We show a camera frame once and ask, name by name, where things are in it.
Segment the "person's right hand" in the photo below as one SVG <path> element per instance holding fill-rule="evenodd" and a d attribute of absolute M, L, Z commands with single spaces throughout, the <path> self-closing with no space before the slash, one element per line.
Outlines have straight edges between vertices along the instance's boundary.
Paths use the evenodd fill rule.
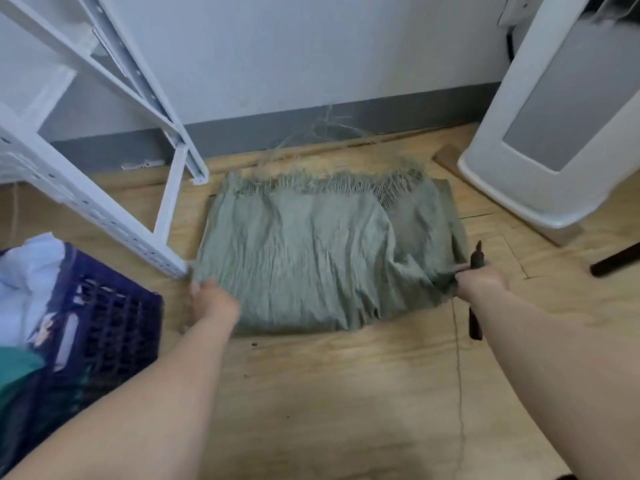
<path fill-rule="evenodd" d="M 502 290 L 509 289 L 507 277 L 492 266 L 484 266 L 480 269 L 467 269 L 456 273 L 458 281 L 458 298 L 471 303 L 474 295 L 482 293 L 487 287 L 498 287 Z"/>
<path fill-rule="evenodd" d="M 240 303 L 229 293 L 218 288 L 217 280 L 192 283 L 193 316 L 197 321 L 205 318 L 226 320 L 235 325 L 240 317 Z"/>

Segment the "electrical outlet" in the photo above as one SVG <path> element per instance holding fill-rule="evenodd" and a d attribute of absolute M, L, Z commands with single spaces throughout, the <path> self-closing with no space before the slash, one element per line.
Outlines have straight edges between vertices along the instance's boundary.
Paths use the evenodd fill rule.
<path fill-rule="evenodd" d="M 542 0 L 507 0 L 498 20 L 499 27 L 512 27 L 533 17 L 540 8 Z"/>

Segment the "wooden floor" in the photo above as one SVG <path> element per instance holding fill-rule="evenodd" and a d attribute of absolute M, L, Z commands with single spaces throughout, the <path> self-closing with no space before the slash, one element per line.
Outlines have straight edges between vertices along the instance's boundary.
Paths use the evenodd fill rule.
<path fill-rule="evenodd" d="M 583 222 L 586 232 L 557 249 L 518 220 L 434 165 L 445 143 L 466 147 L 465 126 L 285 160 L 245 173 L 278 173 L 303 165 L 331 172 L 379 171 L 403 158 L 448 178 L 471 242 L 510 277 L 513 290 L 558 315 L 640 337 L 640 265 L 604 280 L 586 272 L 595 262 L 640 240 L 640 174 Z M 255 164 L 255 153 L 210 161 L 213 171 Z M 103 176 L 97 181 L 149 227 L 159 207 L 165 169 Z M 211 183 L 182 192 L 170 245 L 196 256 Z M 188 322 L 186 283 L 171 281 L 107 235 L 36 190 L 21 185 L 16 242 L 53 231 L 66 241 L 165 297 L 163 347 Z M 10 192 L 0 190 L 0 242 L 8 235 Z M 226 357 L 202 478 L 450 479 L 461 437 L 456 336 L 460 341 L 464 452 L 459 479 L 543 479 L 567 473 L 527 416 L 486 342 L 466 336 L 468 311 L 455 300 L 362 331 L 303 337 L 233 339 Z"/>

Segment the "gray baseboard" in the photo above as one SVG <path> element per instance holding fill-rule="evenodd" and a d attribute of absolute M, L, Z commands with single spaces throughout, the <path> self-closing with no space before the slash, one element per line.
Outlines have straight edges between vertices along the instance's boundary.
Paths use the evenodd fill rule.
<path fill-rule="evenodd" d="M 464 124 L 482 119 L 499 85 L 492 82 L 334 104 L 331 108 L 318 106 L 206 121 L 187 125 L 187 131 L 204 157 L 217 157 L 267 150 L 283 142 L 283 146 L 295 146 L 359 136 L 357 131 L 336 124 L 324 125 L 327 117 L 376 135 Z M 85 173 L 114 171 L 123 164 L 144 160 L 169 160 L 173 150 L 158 129 L 55 141 L 52 145 Z"/>

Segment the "forearm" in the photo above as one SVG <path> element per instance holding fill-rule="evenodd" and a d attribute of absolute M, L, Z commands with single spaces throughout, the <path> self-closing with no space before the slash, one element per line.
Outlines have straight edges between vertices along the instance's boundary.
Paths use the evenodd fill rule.
<path fill-rule="evenodd" d="M 640 471 L 640 348 L 555 319 L 496 286 L 471 306 L 533 420 L 580 480 Z"/>
<path fill-rule="evenodd" d="M 69 421 L 6 478 L 195 477 L 232 328 L 231 320 L 198 322 L 169 354 Z"/>

